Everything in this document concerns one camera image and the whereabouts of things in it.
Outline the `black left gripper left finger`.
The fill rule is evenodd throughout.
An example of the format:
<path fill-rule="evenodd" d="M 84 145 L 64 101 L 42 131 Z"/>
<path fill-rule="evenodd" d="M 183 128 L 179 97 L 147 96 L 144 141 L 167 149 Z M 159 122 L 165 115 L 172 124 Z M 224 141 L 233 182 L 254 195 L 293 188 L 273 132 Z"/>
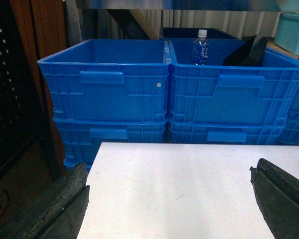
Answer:
<path fill-rule="evenodd" d="M 89 204 L 88 171 L 77 163 L 0 227 L 0 239 L 75 239 Z"/>

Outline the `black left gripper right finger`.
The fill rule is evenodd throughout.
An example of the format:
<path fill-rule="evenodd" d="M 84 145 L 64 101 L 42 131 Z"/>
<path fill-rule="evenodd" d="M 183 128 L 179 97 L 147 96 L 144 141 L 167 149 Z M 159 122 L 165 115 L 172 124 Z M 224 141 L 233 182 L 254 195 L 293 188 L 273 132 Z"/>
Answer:
<path fill-rule="evenodd" d="M 251 167 L 257 205 L 276 239 L 299 239 L 299 179 L 261 158 Z"/>

